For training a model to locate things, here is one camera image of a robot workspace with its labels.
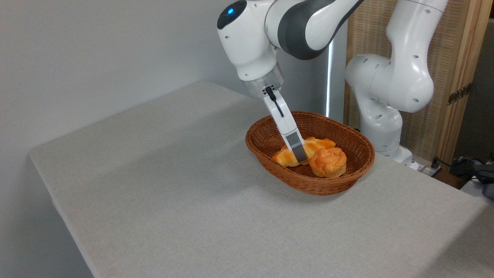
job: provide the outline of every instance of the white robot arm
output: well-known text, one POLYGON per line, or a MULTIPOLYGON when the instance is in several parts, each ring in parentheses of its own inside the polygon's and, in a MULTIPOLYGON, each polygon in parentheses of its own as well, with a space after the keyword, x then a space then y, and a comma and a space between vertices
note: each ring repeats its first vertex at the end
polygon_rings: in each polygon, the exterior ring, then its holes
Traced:
POLYGON ((298 59, 319 56, 363 0, 240 0, 223 10, 218 34, 252 97, 264 99, 286 145, 299 162, 303 139, 280 94, 281 48, 298 59))
POLYGON ((400 146, 402 117, 398 110, 417 112, 431 100, 434 84, 427 53, 448 0, 398 0, 386 29, 391 59, 375 54, 355 56, 346 80, 361 114, 360 130, 384 156, 412 164, 400 146))

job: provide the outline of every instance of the gray tablecloth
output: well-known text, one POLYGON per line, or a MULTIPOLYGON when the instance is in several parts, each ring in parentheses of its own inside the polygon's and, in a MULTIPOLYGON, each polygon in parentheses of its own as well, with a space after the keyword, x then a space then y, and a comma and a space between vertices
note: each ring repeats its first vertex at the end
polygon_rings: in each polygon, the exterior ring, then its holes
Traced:
POLYGON ((202 82, 30 152, 99 277, 494 277, 494 209, 377 156, 299 192, 244 143, 267 110, 202 82))

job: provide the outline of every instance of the bread roll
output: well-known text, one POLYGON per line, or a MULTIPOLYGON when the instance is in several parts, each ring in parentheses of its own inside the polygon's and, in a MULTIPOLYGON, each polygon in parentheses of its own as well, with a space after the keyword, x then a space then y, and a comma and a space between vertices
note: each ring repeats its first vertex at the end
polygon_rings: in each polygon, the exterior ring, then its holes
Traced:
POLYGON ((318 150, 309 163, 318 177, 336 178, 346 172, 346 155, 340 148, 318 150))
POLYGON ((317 150, 324 148, 332 148, 336 146, 336 143, 332 140, 329 139, 316 139, 315 137, 309 137, 304 140, 304 150, 305 154, 307 155, 307 159, 304 160, 302 163, 299 163, 297 161, 297 158, 295 157, 295 154, 293 151, 288 150, 288 147, 285 145, 282 147, 280 151, 275 153, 273 155, 272 159, 274 162, 280 164, 283 167, 294 167, 300 164, 306 165, 309 164, 310 159, 314 156, 314 153, 316 153, 317 150))

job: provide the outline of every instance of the wicker basket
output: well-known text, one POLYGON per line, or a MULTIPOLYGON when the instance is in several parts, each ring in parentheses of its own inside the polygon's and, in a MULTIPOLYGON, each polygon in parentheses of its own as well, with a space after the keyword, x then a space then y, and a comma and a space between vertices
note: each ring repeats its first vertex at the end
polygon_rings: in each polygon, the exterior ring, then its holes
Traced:
POLYGON ((282 167, 271 157, 284 145, 271 116, 254 123, 246 134, 247 147, 266 170, 289 186, 312 195, 331 195, 349 189, 373 165, 375 152, 360 132, 330 118, 311 112, 292 112, 303 138, 314 136, 336 142, 347 156, 346 173, 338 178, 319 178, 309 165, 282 167))

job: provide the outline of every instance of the cable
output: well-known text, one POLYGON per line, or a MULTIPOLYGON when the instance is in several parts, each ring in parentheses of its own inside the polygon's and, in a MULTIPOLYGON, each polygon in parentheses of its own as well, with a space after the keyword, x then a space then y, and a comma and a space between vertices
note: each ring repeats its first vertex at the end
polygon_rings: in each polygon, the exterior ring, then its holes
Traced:
MULTIPOLYGON (((465 173, 467 175, 470 175, 470 176, 476 176, 478 178, 482 178, 482 179, 486 179, 488 181, 492 181, 494 183, 494 180, 492 179, 492 177, 487 177, 487 176, 484 176, 484 175, 480 175, 478 173, 472 173, 470 171, 466 171, 466 170, 463 170, 463 169, 460 169, 460 168, 457 168, 451 164, 448 164, 444 161, 442 161, 441 159, 439 159, 438 157, 434 157, 434 159, 432 160, 432 164, 437 164, 437 162, 440 162, 441 164, 444 164, 446 166, 448 166, 449 168, 453 169, 453 170, 456 170, 458 172, 461 172, 461 173, 465 173)), ((485 172, 490 172, 490 173, 494 173, 494 171, 490 171, 490 170, 484 170, 485 172)))

